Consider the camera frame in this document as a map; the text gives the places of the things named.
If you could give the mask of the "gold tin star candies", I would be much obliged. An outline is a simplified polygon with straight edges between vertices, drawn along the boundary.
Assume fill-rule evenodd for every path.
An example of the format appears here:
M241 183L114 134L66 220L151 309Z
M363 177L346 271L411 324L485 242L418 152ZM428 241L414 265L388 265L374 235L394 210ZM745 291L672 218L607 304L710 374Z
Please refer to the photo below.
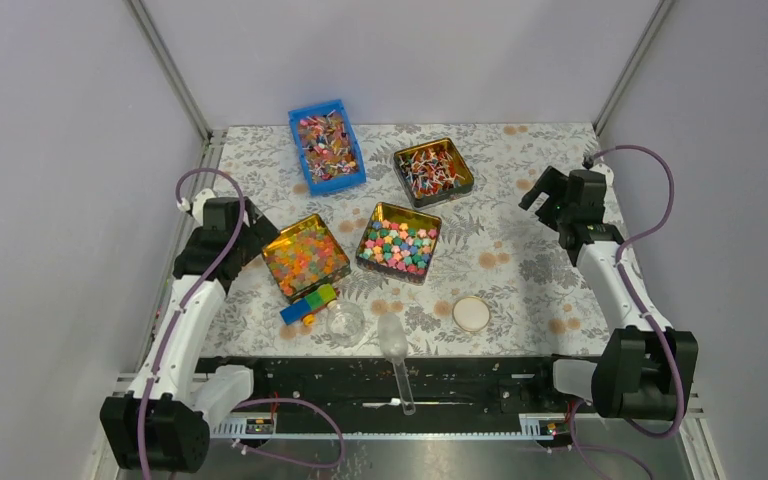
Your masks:
M422 285L441 239L442 219L379 202L362 230L355 253L366 270Z

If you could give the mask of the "clear plastic scoop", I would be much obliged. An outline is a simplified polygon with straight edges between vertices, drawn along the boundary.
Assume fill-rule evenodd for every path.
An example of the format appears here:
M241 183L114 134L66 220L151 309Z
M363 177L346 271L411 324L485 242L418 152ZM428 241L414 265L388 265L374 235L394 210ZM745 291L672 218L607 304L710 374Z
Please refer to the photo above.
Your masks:
M416 404L405 363L409 342L399 317L394 313L380 316L377 321L377 334L382 355L393 367L402 411L406 416L414 415Z

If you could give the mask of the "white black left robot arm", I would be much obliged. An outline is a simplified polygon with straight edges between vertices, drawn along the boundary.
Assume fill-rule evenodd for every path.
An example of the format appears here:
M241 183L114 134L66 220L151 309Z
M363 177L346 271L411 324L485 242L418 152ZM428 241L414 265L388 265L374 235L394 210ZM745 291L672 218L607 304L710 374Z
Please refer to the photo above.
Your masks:
M261 256L279 231L247 197L203 191L197 226L173 263L171 296L146 359L122 396L106 398L100 422L125 470L194 473L210 434L240 404L256 411L270 385L247 367L223 367L193 386L209 327L242 268Z

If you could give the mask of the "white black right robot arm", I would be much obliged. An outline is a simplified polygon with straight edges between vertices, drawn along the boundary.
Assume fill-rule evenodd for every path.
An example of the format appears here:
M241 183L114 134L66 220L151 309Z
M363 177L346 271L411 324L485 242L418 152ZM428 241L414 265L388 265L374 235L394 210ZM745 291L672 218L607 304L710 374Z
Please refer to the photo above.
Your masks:
M619 229L604 220L604 174L546 168L522 197L529 209L539 198L538 220L558 233L558 243L595 295L611 336L595 360L559 358L552 374L533 386L535 402L557 412L574 397L604 418L679 421L688 404L698 343L657 311L643 282L632 277Z

